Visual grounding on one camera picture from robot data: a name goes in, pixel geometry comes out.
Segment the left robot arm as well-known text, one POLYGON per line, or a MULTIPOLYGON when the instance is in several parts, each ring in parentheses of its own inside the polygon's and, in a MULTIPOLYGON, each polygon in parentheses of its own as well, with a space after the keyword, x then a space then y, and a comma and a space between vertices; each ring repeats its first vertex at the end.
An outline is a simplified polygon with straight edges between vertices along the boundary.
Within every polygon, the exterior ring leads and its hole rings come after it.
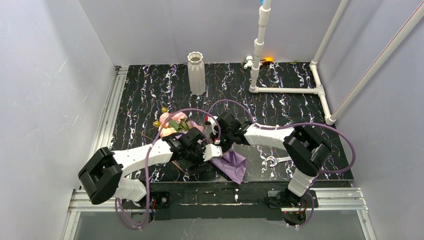
POLYGON ((77 176, 94 205, 111 198, 138 202, 148 190, 140 180, 127 178, 129 174, 171 161, 186 160, 201 164, 221 153, 218 146, 207 143, 201 131, 192 128, 187 133, 173 133, 155 143, 132 149, 111 151, 102 147, 77 176))

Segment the white ribbed vase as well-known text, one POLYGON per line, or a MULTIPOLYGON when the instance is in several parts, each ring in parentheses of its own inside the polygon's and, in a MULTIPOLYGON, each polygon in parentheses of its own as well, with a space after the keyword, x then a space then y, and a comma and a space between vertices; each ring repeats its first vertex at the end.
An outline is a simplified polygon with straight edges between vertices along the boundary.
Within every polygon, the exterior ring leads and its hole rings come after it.
POLYGON ((200 96, 206 91, 203 54, 198 51, 193 51, 188 54, 187 59, 187 72, 190 91, 194 95, 200 96))

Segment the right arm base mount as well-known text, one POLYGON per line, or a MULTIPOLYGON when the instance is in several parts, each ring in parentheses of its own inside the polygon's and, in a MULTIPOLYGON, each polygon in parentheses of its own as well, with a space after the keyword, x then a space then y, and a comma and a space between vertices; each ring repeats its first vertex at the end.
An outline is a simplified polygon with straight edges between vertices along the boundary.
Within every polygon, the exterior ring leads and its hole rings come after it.
POLYGON ((280 209, 282 211, 282 219, 284 222, 293 227, 300 227, 308 222, 310 215, 307 211, 315 210, 319 207, 318 197, 314 190, 308 191, 299 197, 285 190, 270 190, 264 198, 265 204, 271 209, 280 209))

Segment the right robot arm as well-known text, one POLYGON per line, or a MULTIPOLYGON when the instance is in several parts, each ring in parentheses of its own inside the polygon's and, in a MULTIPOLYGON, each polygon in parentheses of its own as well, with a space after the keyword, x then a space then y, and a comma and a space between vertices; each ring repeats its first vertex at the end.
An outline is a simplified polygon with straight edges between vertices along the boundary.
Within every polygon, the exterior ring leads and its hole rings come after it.
POLYGON ((272 127, 245 121, 240 123, 230 113, 217 117, 218 127, 210 136, 220 140, 219 146, 227 151, 232 145, 262 145, 285 150, 290 156, 296 169, 285 190, 285 197, 299 199, 305 195, 313 180, 329 156, 331 146, 310 125, 295 127, 272 127))

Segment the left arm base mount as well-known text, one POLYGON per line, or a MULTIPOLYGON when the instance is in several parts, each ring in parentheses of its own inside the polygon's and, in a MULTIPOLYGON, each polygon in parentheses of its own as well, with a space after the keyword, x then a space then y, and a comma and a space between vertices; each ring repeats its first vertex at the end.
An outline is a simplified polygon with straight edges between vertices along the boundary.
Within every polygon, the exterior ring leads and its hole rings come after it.
POLYGON ((168 209, 171 205, 171 193, 169 191, 151 191, 149 202, 150 209, 168 209))

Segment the purple flower bouquet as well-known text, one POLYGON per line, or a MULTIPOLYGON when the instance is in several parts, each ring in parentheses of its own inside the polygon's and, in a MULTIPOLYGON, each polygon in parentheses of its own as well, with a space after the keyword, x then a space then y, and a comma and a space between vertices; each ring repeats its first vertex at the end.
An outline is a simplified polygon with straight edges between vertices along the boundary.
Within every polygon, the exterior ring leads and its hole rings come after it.
POLYGON ((236 153, 233 145, 247 142, 241 132, 242 124, 230 113, 207 115, 204 125, 198 125, 184 112, 171 115, 163 108, 153 125, 158 128, 160 139, 170 144, 171 162, 192 164, 189 175, 204 172, 213 164, 234 183, 242 183, 247 169, 246 158, 236 153))

